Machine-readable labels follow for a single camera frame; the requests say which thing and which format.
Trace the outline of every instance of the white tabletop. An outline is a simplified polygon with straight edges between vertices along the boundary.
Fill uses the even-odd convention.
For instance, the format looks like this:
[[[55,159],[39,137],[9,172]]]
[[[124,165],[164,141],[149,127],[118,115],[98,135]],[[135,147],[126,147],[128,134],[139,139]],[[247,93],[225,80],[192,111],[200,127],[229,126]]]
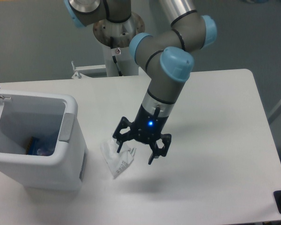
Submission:
[[[2,83],[2,89],[65,93],[78,102],[89,155],[82,189],[24,188],[0,173],[0,224],[218,225],[281,220],[273,192],[281,164],[248,70],[192,73],[166,123],[167,157],[149,146],[115,180],[100,152],[122,116],[133,121],[150,79]]]

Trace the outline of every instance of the silver metal cylinder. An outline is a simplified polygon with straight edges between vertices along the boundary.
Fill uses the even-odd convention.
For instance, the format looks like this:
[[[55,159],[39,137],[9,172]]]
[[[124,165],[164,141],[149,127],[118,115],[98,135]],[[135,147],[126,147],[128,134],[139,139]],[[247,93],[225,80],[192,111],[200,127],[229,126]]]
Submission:
[[[78,12],[90,13],[100,5],[100,0],[69,0],[70,5]]]
[[[150,113],[151,115],[154,115],[156,107],[160,108],[160,112],[158,117],[168,117],[170,115],[170,112],[172,111],[175,104],[165,104],[162,102],[157,101],[156,99],[152,98],[148,92],[146,93],[143,101],[142,101],[142,107]]]
[[[181,15],[196,9],[192,0],[159,0],[159,3],[170,23]]]

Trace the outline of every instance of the white paper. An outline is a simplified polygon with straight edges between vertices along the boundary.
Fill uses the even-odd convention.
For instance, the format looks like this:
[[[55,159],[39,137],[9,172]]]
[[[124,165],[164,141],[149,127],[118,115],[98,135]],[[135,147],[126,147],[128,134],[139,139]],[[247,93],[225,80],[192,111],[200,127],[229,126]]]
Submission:
[[[136,149],[130,149],[126,143],[123,143],[120,153],[117,153],[118,144],[113,138],[103,142],[100,147],[113,178],[118,177],[133,162]]]

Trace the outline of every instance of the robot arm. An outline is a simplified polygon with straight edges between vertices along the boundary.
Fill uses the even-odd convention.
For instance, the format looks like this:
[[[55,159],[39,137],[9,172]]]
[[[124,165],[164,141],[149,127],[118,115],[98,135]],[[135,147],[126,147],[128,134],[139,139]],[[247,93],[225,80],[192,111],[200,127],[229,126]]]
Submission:
[[[161,131],[194,65],[187,52],[210,45],[217,36],[214,21],[209,16],[199,16],[191,0],[160,0],[160,3],[172,30],[157,37],[141,33],[132,39],[130,53],[151,83],[134,122],[122,117],[113,134],[119,144],[118,152],[123,142],[132,139],[149,144],[152,150],[149,165],[154,158],[167,155],[171,135],[163,135]],[[121,134],[127,127],[130,130]],[[164,144],[161,148],[157,145],[159,139]]]
[[[159,0],[171,23],[171,30],[157,37],[132,31],[125,33],[128,38],[121,36],[122,30],[118,32],[117,24],[125,24],[131,18],[131,0],[64,1],[76,26],[87,26],[103,19],[112,23],[110,32],[116,31],[119,35],[106,35],[108,39],[118,39],[117,43],[128,41],[130,54],[151,78],[134,122],[122,117],[113,134],[119,144],[118,152],[124,142],[135,139],[150,145],[149,164],[154,158],[165,157],[171,135],[163,135],[161,131],[192,71],[194,60],[189,53],[215,41],[217,29],[214,21],[209,16],[200,16],[192,0]],[[111,47],[122,46],[111,44]],[[128,127],[128,132],[120,133]],[[157,145],[159,139],[163,147]]]
[[[131,0],[64,0],[77,27],[103,19],[122,23],[131,16]]]

